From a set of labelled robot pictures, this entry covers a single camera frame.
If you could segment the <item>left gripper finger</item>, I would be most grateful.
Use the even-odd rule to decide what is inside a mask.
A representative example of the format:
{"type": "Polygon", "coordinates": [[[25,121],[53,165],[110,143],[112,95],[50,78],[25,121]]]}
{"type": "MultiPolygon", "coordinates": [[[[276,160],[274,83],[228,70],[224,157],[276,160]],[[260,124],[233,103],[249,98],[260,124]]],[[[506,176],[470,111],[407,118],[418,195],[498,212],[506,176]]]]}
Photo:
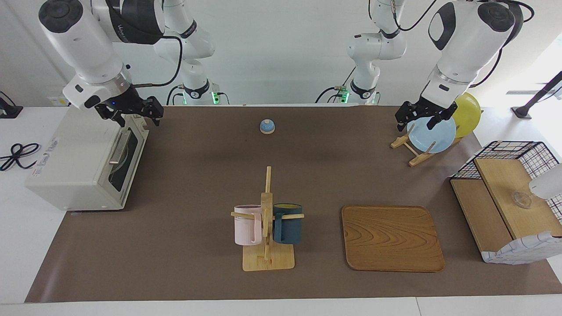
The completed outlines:
{"type": "Polygon", "coordinates": [[[428,130],[432,130],[438,123],[442,122],[443,120],[447,120],[447,114],[445,112],[435,114],[427,122],[428,130]]]}
{"type": "Polygon", "coordinates": [[[397,112],[395,113],[395,118],[397,122],[398,131],[402,131],[408,122],[411,122],[413,117],[413,104],[403,103],[397,112]]]}

